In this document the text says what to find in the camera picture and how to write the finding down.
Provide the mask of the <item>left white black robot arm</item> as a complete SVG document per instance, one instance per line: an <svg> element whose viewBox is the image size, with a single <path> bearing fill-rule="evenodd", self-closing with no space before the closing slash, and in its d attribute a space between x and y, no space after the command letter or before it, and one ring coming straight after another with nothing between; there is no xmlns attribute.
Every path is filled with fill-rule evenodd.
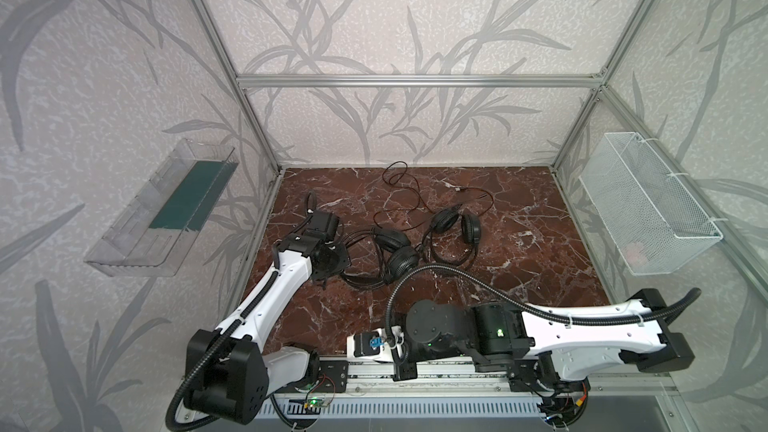
<svg viewBox="0 0 768 432"><path fill-rule="evenodd" d="M192 431L219 419L248 424L279 389L317 378L313 349L263 351L299 289L306 283L325 286L350 264L337 237L339 217L319 209L314 192L308 192L305 209L304 219L273 245L271 266L243 302L188 342L185 375L165 414L168 430Z"/></svg>

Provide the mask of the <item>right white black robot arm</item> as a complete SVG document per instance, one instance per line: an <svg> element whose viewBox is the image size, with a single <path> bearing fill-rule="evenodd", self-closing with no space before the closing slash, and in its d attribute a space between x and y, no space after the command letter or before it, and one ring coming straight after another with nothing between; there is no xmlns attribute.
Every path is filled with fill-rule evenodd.
<svg viewBox="0 0 768 432"><path fill-rule="evenodd" d="M457 277L495 299L466 308L422 300L398 325L397 296L423 272ZM397 381L415 378L421 362L459 356L471 358L478 373L506 371L512 379L549 390L615 365L631 365L641 373L680 371L695 355L684 335L669 327L701 294L692 288L668 305L658 290L646 288L618 304L544 307L520 302L455 266L427 264L397 283L383 328L363 339L362 349L372 360L392 364Z"/></svg>

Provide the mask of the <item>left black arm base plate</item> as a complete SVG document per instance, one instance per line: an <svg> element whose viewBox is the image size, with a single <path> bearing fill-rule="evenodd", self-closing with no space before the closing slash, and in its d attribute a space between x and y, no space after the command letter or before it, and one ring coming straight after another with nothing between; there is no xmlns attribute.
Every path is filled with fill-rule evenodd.
<svg viewBox="0 0 768 432"><path fill-rule="evenodd" d="M314 391L329 394L345 393L348 379L349 362L347 360L321 360L318 384Z"/></svg>

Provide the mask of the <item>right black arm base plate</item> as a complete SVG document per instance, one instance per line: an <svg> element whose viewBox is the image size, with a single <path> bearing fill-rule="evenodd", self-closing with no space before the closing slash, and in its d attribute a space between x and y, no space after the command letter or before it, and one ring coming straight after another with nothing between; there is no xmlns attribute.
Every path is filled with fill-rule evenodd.
<svg viewBox="0 0 768 432"><path fill-rule="evenodd" d="M566 381L549 362L521 361L507 371L510 390L531 392L544 397L590 391L588 380Z"/></svg>

